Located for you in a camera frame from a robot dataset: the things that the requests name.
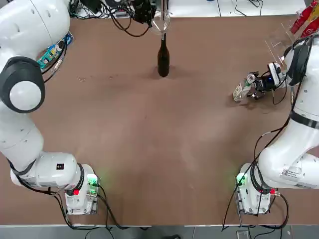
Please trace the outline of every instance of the red package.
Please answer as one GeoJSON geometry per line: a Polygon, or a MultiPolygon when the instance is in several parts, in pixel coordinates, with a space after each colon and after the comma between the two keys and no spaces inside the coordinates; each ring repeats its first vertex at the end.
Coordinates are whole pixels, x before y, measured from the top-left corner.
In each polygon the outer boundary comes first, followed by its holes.
{"type": "Polygon", "coordinates": [[[301,38],[305,36],[309,36],[317,31],[319,27],[319,17],[317,17],[315,20],[313,20],[303,31],[301,34],[301,38]]]}
{"type": "Polygon", "coordinates": [[[315,6],[317,6],[318,2],[319,0],[313,0],[313,2],[310,3],[310,5],[305,10],[303,10],[303,12],[300,14],[300,16],[290,29],[290,31],[293,34],[295,34],[299,30],[299,28],[304,24],[304,22],[309,18],[311,12],[315,8],[315,6]]]}

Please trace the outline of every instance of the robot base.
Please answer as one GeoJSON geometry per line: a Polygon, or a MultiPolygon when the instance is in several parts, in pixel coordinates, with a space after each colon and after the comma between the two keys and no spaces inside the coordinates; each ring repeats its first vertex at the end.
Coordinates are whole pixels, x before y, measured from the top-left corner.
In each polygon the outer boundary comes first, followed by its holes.
{"type": "Polygon", "coordinates": [[[69,215],[94,215],[97,213],[99,187],[92,184],[99,184],[100,178],[95,174],[91,166],[82,164],[84,169],[84,182],[78,195],[69,196],[65,194],[67,214],[69,215]]]}
{"type": "MultiPolygon", "coordinates": [[[[236,177],[236,184],[244,176],[245,171],[249,167],[250,163],[246,163],[242,166],[240,173],[236,177]]],[[[241,181],[240,186],[236,191],[236,204],[239,214],[256,215],[266,214],[269,212],[270,193],[262,194],[260,201],[260,192],[258,192],[250,178],[250,170],[245,174],[245,178],[241,181]]]]}

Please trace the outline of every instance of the floor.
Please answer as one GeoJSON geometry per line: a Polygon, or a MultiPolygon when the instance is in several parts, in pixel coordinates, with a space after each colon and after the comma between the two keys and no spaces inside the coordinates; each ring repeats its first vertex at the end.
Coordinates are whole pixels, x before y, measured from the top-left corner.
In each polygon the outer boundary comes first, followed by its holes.
{"type": "MultiPolygon", "coordinates": [[[[221,232],[221,227],[183,227],[158,226],[143,231],[139,228],[130,228],[124,231],[113,229],[114,239],[162,239],[166,236],[179,234],[182,239],[237,239],[238,231],[246,229],[230,227],[221,232]]],[[[270,230],[256,227],[250,229],[252,239],[259,233],[270,230]]],[[[68,227],[0,227],[1,239],[85,239],[86,231],[74,231],[68,227]]],[[[279,239],[280,231],[258,237],[259,239],[279,239]]],[[[317,239],[319,226],[286,226],[282,239],[317,239]]],[[[91,231],[86,239],[112,239],[104,228],[91,231]]]]}

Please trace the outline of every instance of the table surface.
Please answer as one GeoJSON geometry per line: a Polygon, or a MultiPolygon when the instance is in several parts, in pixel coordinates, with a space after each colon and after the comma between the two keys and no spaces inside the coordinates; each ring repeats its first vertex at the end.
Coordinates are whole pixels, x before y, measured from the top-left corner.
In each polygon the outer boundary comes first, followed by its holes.
{"type": "MultiPolygon", "coordinates": [[[[270,95],[242,104],[231,95],[249,71],[263,72],[273,61],[264,40],[288,19],[174,19],[167,78],[156,69],[159,36],[136,39],[110,20],[72,20],[75,41],[46,85],[43,106],[31,114],[44,150],[90,164],[123,225],[221,224],[234,176],[252,161],[258,136],[281,126],[290,108],[288,99],[273,106],[270,95]]],[[[0,174],[0,225],[64,223],[53,198],[11,182],[3,156],[0,174]]],[[[318,190],[280,191],[290,203],[290,224],[319,224],[318,190]]],[[[270,214],[243,223],[280,224],[284,214],[277,200],[270,214]]],[[[102,204],[97,216],[72,218],[104,220],[102,204]]],[[[227,224],[238,223],[232,202],[227,224]]]]}

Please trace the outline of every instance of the bottle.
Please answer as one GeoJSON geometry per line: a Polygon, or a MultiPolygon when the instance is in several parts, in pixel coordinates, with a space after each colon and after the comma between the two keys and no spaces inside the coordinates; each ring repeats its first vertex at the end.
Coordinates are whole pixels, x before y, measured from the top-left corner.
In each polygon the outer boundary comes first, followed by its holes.
{"type": "Polygon", "coordinates": [[[158,53],[158,73],[166,77],[169,73],[169,51],[166,46],[166,33],[161,36],[160,50],[158,53]]]}
{"type": "Polygon", "coordinates": [[[319,17],[317,17],[316,20],[313,20],[307,27],[306,29],[303,31],[303,33],[301,34],[301,38],[302,37],[306,37],[309,36],[313,33],[315,33],[317,31],[319,27],[319,17]]]}
{"type": "Polygon", "coordinates": [[[248,74],[242,82],[239,82],[238,86],[234,90],[233,97],[234,101],[240,102],[248,94],[251,89],[251,84],[255,81],[256,77],[254,74],[248,74]]]}
{"type": "Polygon", "coordinates": [[[310,5],[303,10],[300,16],[297,18],[293,26],[291,27],[290,31],[295,34],[299,28],[304,24],[304,22],[309,18],[310,14],[312,13],[313,9],[317,6],[319,0],[313,0],[310,5]]]}

